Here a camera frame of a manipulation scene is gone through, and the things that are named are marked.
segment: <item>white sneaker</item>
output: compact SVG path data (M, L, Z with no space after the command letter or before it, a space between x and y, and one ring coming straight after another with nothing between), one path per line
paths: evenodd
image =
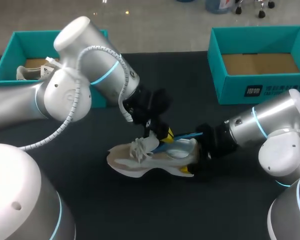
M159 140L153 135L137 138L110 149L106 160L114 170L132 178L140 178L151 169L163 169L180 177L194 176L188 172L187 165L198 161L197 140L179 139L166 144L163 151L153 153L158 146Z
M26 68L24 66L18 66L16 69L17 80L44 80L54 70L54 66L49 62L45 63L41 67Z

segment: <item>chair leg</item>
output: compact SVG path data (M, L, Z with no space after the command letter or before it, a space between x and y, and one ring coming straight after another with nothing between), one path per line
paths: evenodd
M235 0L235 3L239 3L238 6L236 7L235 14L241 14L242 9L241 9L241 4L243 3L244 0Z
M264 11L264 8L265 8L265 2L264 0L260 0L260 3L261 3L261 9L259 11L259 18L260 19L263 19L265 16L266 16L266 13Z
M270 9L273 9L273 8L275 7L275 2L270 0L270 1L268 2L268 7L269 7Z

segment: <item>floor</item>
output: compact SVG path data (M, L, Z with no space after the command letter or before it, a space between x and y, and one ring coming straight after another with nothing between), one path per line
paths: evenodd
M123 53L204 51L212 27L300 25L300 0L274 0L264 19L246 1L241 15L216 15L205 0L0 0L0 54L13 31L60 30L79 16L107 29Z

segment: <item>shoe sole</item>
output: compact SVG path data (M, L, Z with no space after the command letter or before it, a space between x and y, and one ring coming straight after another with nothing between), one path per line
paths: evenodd
M109 163L108 165L115 171L117 171L118 173L125 175L127 177L130 178L141 178L143 175L145 175L147 172L149 172L150 170L154 169L154 168L159 168L159 167L154 167L154 168L148 168L142 171L126 171L126 170L122 170L119 168L116 168L114 166L111 166ZM194 175L191 173L183 173L181 172L179 169L175 168L175 167L160 167L160 169L165 170L166 172L168 172L171 175L175 175L178 177L188 177L188 178L192 178Z

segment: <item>cable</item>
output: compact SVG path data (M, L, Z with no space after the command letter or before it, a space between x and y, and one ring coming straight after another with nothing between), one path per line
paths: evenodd
M19 147L20 150L22 151L27 151L27 150L31 150L31 149L36 149L38 147L41 147L49 142L51 142L53 139L55 139L59 134L61 134L66 127L70 124L70 122L72 121L72 118L75 114L78 102L79 102L79 97L80 97L80 76L79 74L76 76L75 79L75 91L74 91L74 100L70 109L70 112L68 114L68 116L66 117L66 119L64 120L64 122L61 124L61 126L55 130L50 136L46 137L45 139L38 141L36 143L30 144L30 145L26 145L26 146L21 146Z
M79 97L80 97L80 86L81 86L81 80L80 80L80 73L81 73L81 64L82 64L82 58L90 51L102 51L102 52L106 52L108 54L110 54L111 56L113 56L122 66L123 71L124 71L124 78L125 78L125 82L124 85L121 89L121 92L119 94L119 98L118 98L118 104L119 104L119 109L121 111L121 113L123 114L124 118L128 121L128 122L133 122L133 119L131 117L131 115L126 111L123 101L124 101L124 94L126 92L126 89L128 87L129 84L129 70L128 67L125 63L125 61L122 59L122 57L117 54L115 51L113 51L112 49L108 48L108 47L104 47L104 46L89 46L86 47L85 49L83 49L80 54L79 57L76 61L76 72L77 75L73 76L73 73L71 73L70 71L66 71L68 74L72 75L73 77L75 77L75 92L74 92L74 100L71 106L71 110L68 114L68 116L66 117L66 119L64 120L64 122L61 124L61 126L54 131L50 136L46 137L45 139L38 141L34 144L30 144L30 145L26 145L26 146L21 146L19 147L20 150L22 151L27 151L27 150L31 150L31 149L35 149L38 147L41 147L49 142L51 142L53 139L55 139L59 134L61 134L66 127L70 124L70 122L73 119L73 115L75 114L76 108L78 106L78 102L79 102ZM60 69L62 68L62 65L55 61L53 58L47 57L46 60L59 67Z
M130 79L130 71L129 71L125 61L123 60L123 58L118 53L116 53L115 51L113 51L112 49L110 49L108 47L105 47L105 46L88 46L83 51L81 51L81 53L79 54L79 57L78 57L78 60L77 60L77 65L76 65L77 70L81 70L82 58L90 51L102 51L102 52L108 53L111 56L113 56L119 62L119 64L122 66L123 71L124 71L124 84L123 84L123 87L122 87L121 92L119 94L118 104L119 104L119 109L120 109L122 115L124 116L124 118L130 123L133 122L133 119L132 119L131 115L126 111L126 109L124 107L124 104L123 104L123 101L125 100L125 92L126 92L126 89L128 87L129 79Z

